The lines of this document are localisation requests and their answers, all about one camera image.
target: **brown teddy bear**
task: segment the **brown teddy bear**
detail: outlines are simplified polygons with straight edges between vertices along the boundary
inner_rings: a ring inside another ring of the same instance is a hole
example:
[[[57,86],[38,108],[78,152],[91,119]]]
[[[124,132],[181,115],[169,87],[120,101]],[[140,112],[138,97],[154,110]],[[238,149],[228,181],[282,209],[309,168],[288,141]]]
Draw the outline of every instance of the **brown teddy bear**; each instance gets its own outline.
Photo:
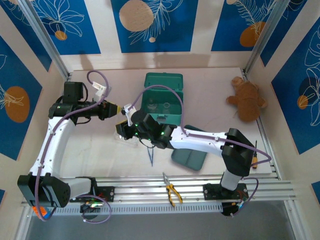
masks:
[[[257,120],[260,116],[260,108],[268,105],[266,100],[259,96],[259,87],[249,81],[244,81],[239,76],[232,79],[231,84],[234,87],[235,96],[229,96],[226,102],[237,105],[238,115],[242,121]]]

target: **gray floor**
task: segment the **gray floor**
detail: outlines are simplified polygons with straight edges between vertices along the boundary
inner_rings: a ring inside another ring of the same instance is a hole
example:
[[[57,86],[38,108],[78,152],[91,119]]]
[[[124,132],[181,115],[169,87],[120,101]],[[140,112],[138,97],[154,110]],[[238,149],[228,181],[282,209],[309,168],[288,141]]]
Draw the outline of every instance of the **gray floor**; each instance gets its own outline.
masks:
[[[107,223],[80,216],[32,217],[27,240],[291,240],[281,201],[251,202],[233,219],[221,213],[113,215]]]

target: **teal plastic box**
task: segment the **teal plastic box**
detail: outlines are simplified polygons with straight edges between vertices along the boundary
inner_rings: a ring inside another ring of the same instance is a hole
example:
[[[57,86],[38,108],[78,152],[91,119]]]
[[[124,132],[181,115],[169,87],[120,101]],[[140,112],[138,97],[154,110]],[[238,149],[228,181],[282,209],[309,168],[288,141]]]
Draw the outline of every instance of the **teal plastic box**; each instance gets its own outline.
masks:
[[[184,78],[179,73],[149,72],[145,76],[144,87],[164,85],[174,90],[184,101]],[[155,87],[143,93],[141,109],[150,114],[160,124],[180,125],[182,108],[178,98],[168,89]]]

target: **teal box lid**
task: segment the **teal box lid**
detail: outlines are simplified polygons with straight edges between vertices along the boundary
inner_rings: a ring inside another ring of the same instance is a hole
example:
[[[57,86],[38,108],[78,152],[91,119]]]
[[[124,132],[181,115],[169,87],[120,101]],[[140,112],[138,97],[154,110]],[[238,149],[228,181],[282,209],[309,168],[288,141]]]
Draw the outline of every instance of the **teal box lid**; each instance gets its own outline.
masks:
[[[182,91],[184,77],[180,73],[148,72],[145,75],[144,87],[147,88],[152,85],[165,85],[173,90]],[[154,89],[165,90],[162,87],[155,87]]]

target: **small screwdriver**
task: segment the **small screwdriver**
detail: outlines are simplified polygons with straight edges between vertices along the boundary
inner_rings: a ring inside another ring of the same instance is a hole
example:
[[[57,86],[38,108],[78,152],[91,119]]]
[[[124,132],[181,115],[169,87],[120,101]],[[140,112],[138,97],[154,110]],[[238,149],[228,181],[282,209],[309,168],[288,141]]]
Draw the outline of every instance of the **small screwdriver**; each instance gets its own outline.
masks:
[[[253,154],[252,164],[255,164],[257,162],[258,162],[257,152],[255,151]],[[254,165],[252,168],[257,169],[257,167],[258,167],[258,165]]]

